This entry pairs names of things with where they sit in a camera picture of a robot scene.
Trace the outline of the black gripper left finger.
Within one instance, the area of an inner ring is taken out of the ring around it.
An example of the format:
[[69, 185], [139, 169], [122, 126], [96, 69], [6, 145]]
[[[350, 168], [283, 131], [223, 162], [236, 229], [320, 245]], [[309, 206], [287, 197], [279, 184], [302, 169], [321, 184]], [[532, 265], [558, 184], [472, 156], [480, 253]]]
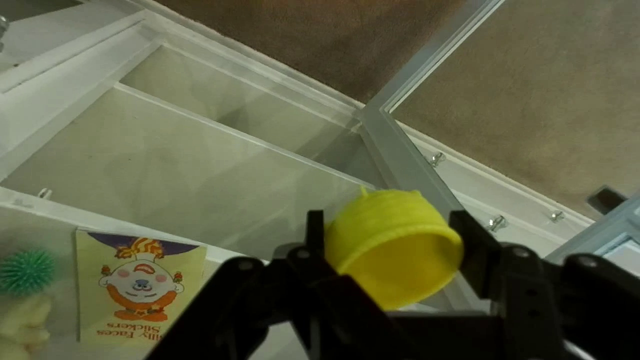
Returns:
[[417, 360], [420, 352], [353, 277], [324, 258], [324, 211], [274, 258], [225, 259], [145, 360], [250, 360], [272, 325], [289, 324], [307, 360]]

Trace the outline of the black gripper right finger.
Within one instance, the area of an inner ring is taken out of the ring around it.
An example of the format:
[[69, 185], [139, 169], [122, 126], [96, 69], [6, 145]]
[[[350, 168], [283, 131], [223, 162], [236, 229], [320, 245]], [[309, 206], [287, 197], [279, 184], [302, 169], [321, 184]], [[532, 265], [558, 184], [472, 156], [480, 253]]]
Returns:
[[640, 360], [640, 279], [605, 258], [569, 253], [560, 263], [519, 244], [497, 241], [465, 210], [449, 228], [462, 236], [460, 272], [492, 310], [454, 315], [449, 334], [480, 360]]

